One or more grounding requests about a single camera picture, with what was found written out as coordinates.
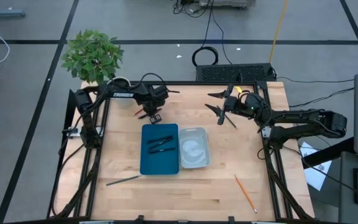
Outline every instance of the yellow cable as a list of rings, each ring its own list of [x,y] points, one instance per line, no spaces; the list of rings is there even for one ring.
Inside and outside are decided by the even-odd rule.
[[[283,11],[281,12],[280,20],[278,21],[276,33],[274,34],[273,45],[272,45],[272,51],[270,52],[270,57],[269,57],[269,59],[268,59],[268,62],[269,62],[269,63],[272,63],[273,54],[274,54],[274,47],[276,46],[276,40],[277,40],[278,32],[280,31],[281,22],[283,21],[285,11],[287,10],[287,5],[288,5],[288,0],[285,0],[284,8],[283,8]]]

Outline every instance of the yellow pencil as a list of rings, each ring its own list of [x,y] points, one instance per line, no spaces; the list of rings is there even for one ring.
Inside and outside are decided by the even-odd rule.
[[[255,213],[258,213],[258,211],[256,210],[255,205],[254,205],[254,203],[252,202],[251,198],[249,197],[249,195],[248,195],[246,189],[242,186],[240,180],[237,178],[237,176],[236,176],[235,174],[234,174],[234,177],[236,178],[237,183],[239,183],[240,188],[241,188],[241,190],[243,191],[244,195],[246,195],[246,197],[247,197],[247,199],[248,199],[248,202],[251,204],[251,207],[254,209],[254,212],[255,212]]]

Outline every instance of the black metal frame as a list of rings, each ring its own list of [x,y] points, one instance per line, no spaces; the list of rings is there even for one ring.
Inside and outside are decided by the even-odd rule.
[[[163,84],[161,81],[158,82],[153,82],[153,81],[144,81],[144,83],[148,83],[151,85],[161,85]],[[230,83],[233,82],[182,82],[182,81],[165,81],[164,82],[166,85],[215,85],[215,86],[225,86],[228,85]],[[255,93],[259,94],[259,89],[262,89],[263,94],[264,94],[264,98],[266,103],[270,106],[270,98],[269,98],[269,93],[268,93],[268,88],[267,88],[267,83],[266,82],[245,82],[245,83],[236,83],[238,85],[242,85],[242,86],[251,86],[254,89]],[[70,106],[70,101],[72,101],[73,98],[69,97],[69,102],[68,102],[68,110],[70,110],[71,113],[73,113],[73,105]],[[110,100],[106,100],[104,103],[104,109],[103,109],[103,115],[102,115],[102,122],[101,122],[101,127],[103,129],[106,129],[106,123],[107,123],[107,118],[108,118],[108,111],[109,111],[109,102]],[[99,108],[95,111],[94,114],[98,114],[99,113]],[[97,117],[98,116],[94,116],[94,124],[97,123]],[[72,119],[67,119],[65,122],[65,126],[68,126],[69,122],[72,122]],[[100,160],[101,158],[101,151],[103,148],[103,139],[104,139],[104,135],[102,137],[102,145],[101,147],[95,149],[96,150],[96,156],[95,158],[98,158]],[[272,160],[271,157],[269,156],[269,148],[266,147],[265,141],[263,141],[263,137],[262,137],[262,142],[263,142],[263,147],[264,147],[264,154],[265,154],[265,162],[266,162],[266,167],[267,169],[269,168],[269,164],[272,164]],[[88,173],[88,167],[90,165],[90,158],[91,158],[91,151],[92,149],[86,149],[86,153],[85,153],[85,158],[84,158],[84,163],[83,163],[83,168],[82,168],[82,173],[81,173],[81,179],[80,179],[80,185],[84,182],[85,177]],[[62,154],[60,155],[60,160],[59,160],[59,165],[58,167],[61,166],[62,162],[63,162],[63,157],[64,157],[64,152],[65,149],[62,151]],[[286,181],[285,181],[285,173],[284,173],[284,168],[283,168],[283,163],[282,163],[282,158],[280,155],[280,151],[275,151],[275,160],[276,160],[276,168],[277,168],[277,172],[280,176],[280,180],[283,182],[283,184],[285,186],[287,186]],[[88,197],[88,201],[86,203],[86,213],[84,217],[80,217],[80,210],[81,210],[81,204],[82,204],[82,198],[78,201],[78,203],[76,204],[76,207],[74,209],[74,213],[73,213],[73,218],[68,219],[68,218],[63,218],[64,220],[66,220],[66,223],[71,223],[71,222],[78,222],[79,220],[90,220],[91,219],[91,214],[92,214],[92,208],[93,208],[93,200],[94,200],[94,194],[95,194],[95,190],[96,190],[96,183],[97,183],[97,179],[98,176],[96,175],[94,177],[94,179],[92,180],[92,182],[90,183],[90,188],[89,188],[89,197]],[[271,176],[268,175],[268,181],[269,181],[269,186],[270,186],[270,194],[272,197],[272,205],[273,205],[273,211],[274,211],[274,216],[275,216],[275,220],[282,220],[281,217],[281,213],[280,213],[280,205],[278,203],[278,196],[277,196],[277,189],[276,189],[276,184],[273,181],[273,179],[271,178]],[[58,186],[55,186],[53,188],[53,191],[57,190]],[[283,201],[284,201],[284,205],[285,205],[285,211],[286,211],[286,215],[287,215],[287,219],[292,220],[293,216],[292,216],[292,209],[291,206],[288,202],[288,200],[283,197]],[[60,218],[50,218],[49,214],[50,214],[50,209],[52,206],[52,199],[50,201],[50,206],[49,206],[49,210],[48,210],[48,215],[46,220],[42,220],[43,223],[61,223]],[[135,223],[136,221],[134,220],[118,220],[118,221],[114,221],[115,223],[122,223],[122,224],[128,224],[128,223]],[[158,221],[159,223],[178,223],[176,221]],[[22,222],[22,223],[40,223],[39,221],[31,221],[31,222]],[[227,222],[198,222],[198,221],[191,221],[192,224],[195,223],[199,223],[199,224],[206,224],[206,223],[213,223],[213,224],[227,224]]]

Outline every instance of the clear plastic container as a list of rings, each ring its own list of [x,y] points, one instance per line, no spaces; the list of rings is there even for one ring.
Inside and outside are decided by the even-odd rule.
[[[183,168],[194,169],[211,164],[208,136],[204,128],[179,130],[179,150]]]

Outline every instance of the concrete floor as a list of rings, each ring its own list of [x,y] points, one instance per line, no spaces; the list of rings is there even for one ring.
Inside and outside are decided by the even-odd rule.
[[[72,79],[60,64],[54,71],[51,62],[59,53],[59,39],[71,7],[77,2],[0,0],[0,9],[11,7],[26,13],[22,19],[0,19],[0,34],[12,43],[10,56],[0,63],[0,205],[31,129],[31,121],[34,121],[37,105],[40,108],[42,87],[45,82],[50,82],[5,222],[42,219],[47,215],[68,91],[80,87],[80,81]],[[254,8],[245,11],[217,8],[214,12],[225,31],[226,40],[272,40],[283,3],[284,0],[258,0]],[[346,3],[358,27],[358,0],[347,0]],[[143,74],[154,72],[166,80],[195,80],[191,55],[200,44],[186,43],[187,40],[203,40],[208,13],[198,19],[184,14],[174,15],[172,4],[173,1],[168,0],[79,0],[68,34],[63,38],[72,39],[80,30],[97,29],[117,36],[119,40],[136,40],[122,46],[124,64],[118,75],[138,80]],[[220,38],[220,30],[212,22],[208,39]],[[311,40],[304,42],[305,45],[296,42],[277,45],[273,66],[278,76],[296,80],[344,80],[358,73],[358,38],[340,1],[290,0],[278,39]],[[158,44],[162,40],[174,41]],[[239,43],[225,45],[227,56],[233,63],[268,62],[269,44]],[[212,46],[219,52],[219,63],[227,64],[221,45]],[[0,58],[5,53],[5,46],[0,44]],[[209,64],[213,56],[201,52],[197,61],[198,64]],[[352,86],[351,82],[301,84],[279,81],[285,83],[290,105]],[[342,113],[349,120],[347,137],[353,135],[353,92],[303,109],[307,108]],[[327,146],[318,138],[303,140],[314,147]],[[339,141],[328,139],[330,144]],[[312,195],[319,198],[316,192]],[[316,216],[335,221],[337,209],[327,203],[313,200]]]

